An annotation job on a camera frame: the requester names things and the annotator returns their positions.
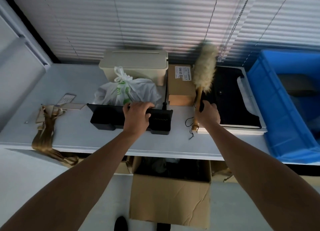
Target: blue plastic crate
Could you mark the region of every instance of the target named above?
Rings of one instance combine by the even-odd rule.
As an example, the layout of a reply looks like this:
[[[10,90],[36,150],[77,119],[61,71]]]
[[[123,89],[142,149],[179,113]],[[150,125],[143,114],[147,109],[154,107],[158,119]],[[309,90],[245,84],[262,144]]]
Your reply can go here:
[[[270,153],[283,162],[309,164],[320,161],[314,139],[277,74],[305,74],[320,90],[320,53],[263,50],[248,72],[248,80],[268,132]],[[320,116],[320,96],[299,97],[306,120]]]

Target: metal chain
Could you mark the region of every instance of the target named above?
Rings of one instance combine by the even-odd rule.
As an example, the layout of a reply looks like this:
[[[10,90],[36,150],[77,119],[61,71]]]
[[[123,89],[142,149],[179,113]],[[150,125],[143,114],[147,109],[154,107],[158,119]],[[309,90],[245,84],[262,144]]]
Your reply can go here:
[[[243,5],[243,7],[242,7],[242,9],[240,11],[239,16],[238,16],[237,20],[235,21],[235,24],[233,25],[233,28],[232,28],[232,30],[230,32],[230,35],[229,35],[229,37],[228,37],[228,39],[226,41],[226,44],[224,45],[223,50],[222,50],[222,52],[220,53],[220,55],[218,57],[218,62],[221,62],[221,59],[222,59],[224,53],[227,50],[227,45],[228,45],[228,43],[229,43],[229,41],[230,41],[230,39],[231,39],[231,37],[233,35],[233,32],[235,31],[236,26],[238,25],[238,22],[239,22],[239,20],[240,20],[240,18],[242,16],[243,11],[245,10],[245,7],[246,7],[247,3],[248,3],[248,0],[245,1],[244,5]]]

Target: beige plastic box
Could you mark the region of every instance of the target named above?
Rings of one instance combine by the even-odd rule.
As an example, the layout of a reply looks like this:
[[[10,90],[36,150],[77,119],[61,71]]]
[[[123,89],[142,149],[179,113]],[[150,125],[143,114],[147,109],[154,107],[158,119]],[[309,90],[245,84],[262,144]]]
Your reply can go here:
[[[162,86],[169,67],[167,59],[168,52],[164,50],[112,50],[104,52],[99,67],[110,82],[117,77],[114,67],[122,66],[124,72],[134,79],[150,79]]]

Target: forearm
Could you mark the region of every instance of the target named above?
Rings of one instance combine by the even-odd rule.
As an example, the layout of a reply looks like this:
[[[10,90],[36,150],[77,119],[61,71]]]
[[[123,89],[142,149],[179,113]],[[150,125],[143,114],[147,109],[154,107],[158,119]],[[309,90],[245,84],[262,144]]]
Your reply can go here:
[[[206,129],[235,178],[275,230],[320,228],[320,195],[280,161],[217,123]]]
[[[18,210],[5,230],[78,230],[138,136],[122,132],[64,172]]]

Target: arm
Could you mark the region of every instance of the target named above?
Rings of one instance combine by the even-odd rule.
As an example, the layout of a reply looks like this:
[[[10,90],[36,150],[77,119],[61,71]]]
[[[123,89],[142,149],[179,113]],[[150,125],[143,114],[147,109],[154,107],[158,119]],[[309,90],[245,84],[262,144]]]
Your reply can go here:
[[[196,112],[235,178],[274,230],[320,230],[320,195],[286,165],[219,125],[215,104]]]
[[[101,197],[130,146],[146,131],[152,103],[123,107],[123,132],[55,178],[26,202],[0,231],[76,231]]]

